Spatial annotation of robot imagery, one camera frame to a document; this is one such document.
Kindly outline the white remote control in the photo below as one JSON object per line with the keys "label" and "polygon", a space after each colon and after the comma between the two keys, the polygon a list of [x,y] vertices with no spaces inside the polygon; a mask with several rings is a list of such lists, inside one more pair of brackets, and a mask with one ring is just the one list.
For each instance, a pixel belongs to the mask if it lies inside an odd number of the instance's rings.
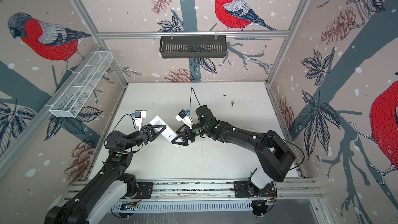
{"label": "white remote control", "polygon": [[170,143],[172,143],[172,140],[177,137],[177,133],[174,130],[172,130],[171,127],[163,119],[160,118],[160,116],[155,116],[150,121],[150,124],[166,126],[165,130],[162,131],[161,135]]}

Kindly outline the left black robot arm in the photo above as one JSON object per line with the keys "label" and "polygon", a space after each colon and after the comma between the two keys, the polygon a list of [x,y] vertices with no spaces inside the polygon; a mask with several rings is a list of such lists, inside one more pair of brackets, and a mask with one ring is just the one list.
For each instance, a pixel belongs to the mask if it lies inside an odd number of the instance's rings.
{"label": "left black robot arm", "polygon": [[136,177],[128,174],[135,146],[154,141],[165,125],[148,124],[129,135],[112,131],[106,141],[109,156],[100,171],[84,188],[62,206],[52,207],[45,216],[46,224],[98,224],[123,197],[142,200],[150,196],[151,187],[139,188]]}

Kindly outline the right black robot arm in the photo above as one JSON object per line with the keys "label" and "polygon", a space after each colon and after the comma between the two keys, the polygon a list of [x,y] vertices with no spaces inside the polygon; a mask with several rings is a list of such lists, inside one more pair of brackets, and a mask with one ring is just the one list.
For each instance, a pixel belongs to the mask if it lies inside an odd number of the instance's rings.
{"label": "right black robot arm", "polygon": [[176,119],[184,125],[177,129],[177,136],[171,143],[188,146],[197,136],[205,135],[214,141],[234,144],[252,151],[257,155],[261,167],[251,173],[240,192],[252,197],[264,197],[268,193],[269,197],[275,199],[276,192],[270,191],[267,185],[283,182],[296,159],[286,142],[272,130],[256,133],[217,120],[206,105],[200,106],[195,112],[199,121],[196,124],[188,110],[178,113]]}

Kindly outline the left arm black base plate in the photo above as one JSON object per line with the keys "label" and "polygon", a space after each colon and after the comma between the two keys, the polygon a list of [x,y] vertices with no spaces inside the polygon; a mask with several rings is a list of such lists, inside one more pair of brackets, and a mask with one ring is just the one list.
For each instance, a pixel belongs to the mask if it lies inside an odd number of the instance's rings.
{"label": "left arm black base plate", "polygon": [[150,199],[153,190],[153,182],[138,182],[127,184],[127,192],[124,199]]}

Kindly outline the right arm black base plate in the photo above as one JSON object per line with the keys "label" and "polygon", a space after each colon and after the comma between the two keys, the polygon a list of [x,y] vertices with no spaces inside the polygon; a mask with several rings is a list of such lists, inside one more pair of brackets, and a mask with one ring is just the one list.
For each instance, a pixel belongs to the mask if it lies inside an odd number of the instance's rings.
{"label": "right arm black base plate", "polygon": [[259,189],[253,183],[247,181],[234,181],[233,191],[236,198],[276,198],[277,195],[273,181],[263,189]]}

